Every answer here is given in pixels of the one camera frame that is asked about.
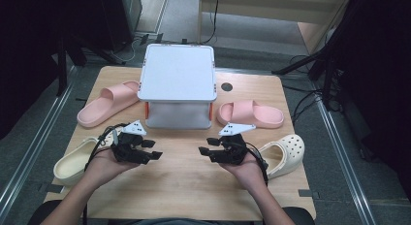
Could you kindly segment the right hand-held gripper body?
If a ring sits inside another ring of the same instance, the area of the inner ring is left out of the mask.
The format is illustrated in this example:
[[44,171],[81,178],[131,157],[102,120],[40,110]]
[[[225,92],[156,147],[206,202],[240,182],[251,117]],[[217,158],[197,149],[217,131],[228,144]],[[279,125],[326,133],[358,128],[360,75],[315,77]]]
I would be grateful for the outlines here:
[[239,165],[246,153],[246,142],[241,133],[254,130],[254,124],[228,122],[219,132],[222,150],[212,150],[208,156],[212,162]]

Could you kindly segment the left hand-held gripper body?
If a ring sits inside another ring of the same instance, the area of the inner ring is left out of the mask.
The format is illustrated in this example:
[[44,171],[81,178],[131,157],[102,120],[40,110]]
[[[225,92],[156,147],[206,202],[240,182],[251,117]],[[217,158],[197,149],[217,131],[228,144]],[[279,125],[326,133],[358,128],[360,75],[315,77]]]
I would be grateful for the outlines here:
[[114,129],[111,133],[111,149],[117,161],[137,164],[149,162],[149,152],[139,149],[146,132],[138,120],[125,125],[119,131]]

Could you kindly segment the pink slide slipper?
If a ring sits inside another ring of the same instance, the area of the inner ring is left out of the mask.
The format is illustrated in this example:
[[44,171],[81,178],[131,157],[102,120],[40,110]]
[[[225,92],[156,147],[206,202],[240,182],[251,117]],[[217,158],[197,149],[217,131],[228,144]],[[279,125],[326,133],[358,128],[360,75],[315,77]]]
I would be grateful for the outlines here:
[[253,124],[257,128],[275,129],[284,122],[284,114],[280,109],[260,105],[254,100],[229,102],[221,105],[216,113],[222,124]]
[[77,115],[78,124],[92,128],[103,123],[113,115],[139,101],[139,83],[127,80],[123,83],[105,87],[98,98],[86,105]]

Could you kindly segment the cream clog shoe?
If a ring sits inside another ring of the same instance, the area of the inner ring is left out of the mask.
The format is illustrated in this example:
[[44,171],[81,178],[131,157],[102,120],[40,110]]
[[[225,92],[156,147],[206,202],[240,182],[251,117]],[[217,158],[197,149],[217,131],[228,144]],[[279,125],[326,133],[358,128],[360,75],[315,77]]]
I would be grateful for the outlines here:
[[76,184],[82,177],[85,165],[88,163],[96,144],[99,144],[98,149],[110,146],[112,144],[112,133],[109,132],[107,135],[103,135],[102,141],[96,137],[85,138],[76,148],[55,163],[53,168],[54,176],[65,186]]
[[268,165],[268,178],[273,179],[287,175],[300,166],[305,145],[299,135],[292,134],[263,145],[259,151]]

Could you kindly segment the white two-tier shoe rack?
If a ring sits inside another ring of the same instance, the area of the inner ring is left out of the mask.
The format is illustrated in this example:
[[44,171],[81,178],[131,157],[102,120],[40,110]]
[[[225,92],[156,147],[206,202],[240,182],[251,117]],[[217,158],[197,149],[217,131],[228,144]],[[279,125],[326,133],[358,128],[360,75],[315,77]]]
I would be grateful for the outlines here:
[[213,48],[149,45],[138,97],[149,128],[208,129],[217,98]]

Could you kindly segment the person's right hand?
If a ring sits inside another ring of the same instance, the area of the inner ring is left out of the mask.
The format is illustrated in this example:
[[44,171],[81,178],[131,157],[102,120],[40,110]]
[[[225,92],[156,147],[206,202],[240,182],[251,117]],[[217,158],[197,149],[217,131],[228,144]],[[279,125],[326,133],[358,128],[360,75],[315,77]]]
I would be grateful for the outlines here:
[[231,173],[247,191],[258,191],[266,188],[262,171],[256,158],[247,153],[239,165],[221,164],[221,167]]

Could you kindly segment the person's left hand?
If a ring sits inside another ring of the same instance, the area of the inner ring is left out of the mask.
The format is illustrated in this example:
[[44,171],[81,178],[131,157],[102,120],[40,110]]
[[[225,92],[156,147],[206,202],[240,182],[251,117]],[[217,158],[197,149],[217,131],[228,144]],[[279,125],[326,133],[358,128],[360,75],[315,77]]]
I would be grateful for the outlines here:
[[137,163],[119,162],[111,149],[99,151],[88,164],[81,182],[96,190],[117,176],[138,167]]

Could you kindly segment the person's grey clothing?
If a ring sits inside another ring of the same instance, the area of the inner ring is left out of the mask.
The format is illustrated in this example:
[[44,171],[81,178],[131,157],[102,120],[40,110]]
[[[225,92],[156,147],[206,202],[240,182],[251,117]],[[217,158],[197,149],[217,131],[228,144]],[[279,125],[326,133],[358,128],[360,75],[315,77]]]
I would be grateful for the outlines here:
[[233,222],[203,221],[188,218],[159,218],[132,222],[131,225],[235,225]]

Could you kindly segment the black tape strip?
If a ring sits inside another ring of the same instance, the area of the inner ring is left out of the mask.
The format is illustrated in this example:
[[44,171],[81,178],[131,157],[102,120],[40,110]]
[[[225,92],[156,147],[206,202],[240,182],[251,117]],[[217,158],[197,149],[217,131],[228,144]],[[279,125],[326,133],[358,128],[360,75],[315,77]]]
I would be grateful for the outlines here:
[[57,184],[52,184],[52,183],[42,183],[38,191],[39,192],[45,192],[45,193],[61,193],[64,189],[63,185],[57,185]]
[[309,197],[313,200],[318,200],[320,198],[318,192],[312,191],[310,189],[299,189],[298,192],[300,197]]

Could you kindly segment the black tripod stand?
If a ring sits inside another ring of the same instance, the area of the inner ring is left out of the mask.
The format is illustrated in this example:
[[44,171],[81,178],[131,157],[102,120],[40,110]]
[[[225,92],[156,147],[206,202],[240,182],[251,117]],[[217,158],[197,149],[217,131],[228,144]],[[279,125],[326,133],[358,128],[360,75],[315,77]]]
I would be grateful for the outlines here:
[[58,90],[56,95],[61,96],[68,87],[67,60],[66,54],[69,54],[72,61],[78,66],[84,66],[86,58],[81,48],[86,47],[101,58],[114,65],[124,65],[122,60],[116,60],[113,56],[97,48],[90,42],[74,34],[61,33],[57,40],[57,72],[58,72]]
[[330,111],[332,109],[330,104],[332,98],[332,75],[335,70],[334,50],[335,42],[328,41],[315,53],[281,70],[272,71],[272,73],[278,76],[286,75],[313,62],[308,71],[308,78],[310,80],[317,80],[322,74],[325,74],[322,87],[322,101],[325,108]]

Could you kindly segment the light wooden partition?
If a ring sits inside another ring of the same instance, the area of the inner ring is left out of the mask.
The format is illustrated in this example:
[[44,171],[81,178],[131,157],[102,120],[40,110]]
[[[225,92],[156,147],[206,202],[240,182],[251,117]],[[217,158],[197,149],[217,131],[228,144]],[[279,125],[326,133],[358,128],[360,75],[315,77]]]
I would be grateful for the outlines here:
[[[208,5],[219,3],[225,15],[251,16],[295,21],[309,53],[318,50],[328,32],[336,27],[349,0],[199,0],[199,14],[211,12]],[[198,15],[198,37],[202,19]]]

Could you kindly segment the metal floor rail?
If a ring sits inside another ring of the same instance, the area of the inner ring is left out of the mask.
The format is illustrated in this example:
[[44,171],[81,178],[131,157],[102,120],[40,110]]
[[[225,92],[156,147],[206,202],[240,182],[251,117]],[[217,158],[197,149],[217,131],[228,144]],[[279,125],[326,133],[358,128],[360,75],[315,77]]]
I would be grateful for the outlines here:
[[38,132],[34,136],[30,145],[26,148],[24,155],[19,162],[14,174],[6,184],[5,189],[0,194],[0,223],[2,223],[13,203],[16,200],[18,193],[20,192],[24,182],[28,178],[28,175],[33,168],[35,161],[37,160],[43,146],[47,140],[47,137],[52,130],[58,116],[61,114],[63,107],[65,106],[77,80],[80,69],[73,66],[68,73],[68,85],[63,90],[62,94],[56,97],[46,118],[40,126]]
[[345,150],[345,145],[340,138],[332,115],[327,111],[326,106],[323,103],[323,99],[321,97],[319,97],[319,99],[320,101],[317,103],[318,110],[331,139],[332,147],[336,154],[336,158],[344,175],[345,181],[347,182],[360,220],[363,225],[377,225],[369,201],[365,196],[363,187]]

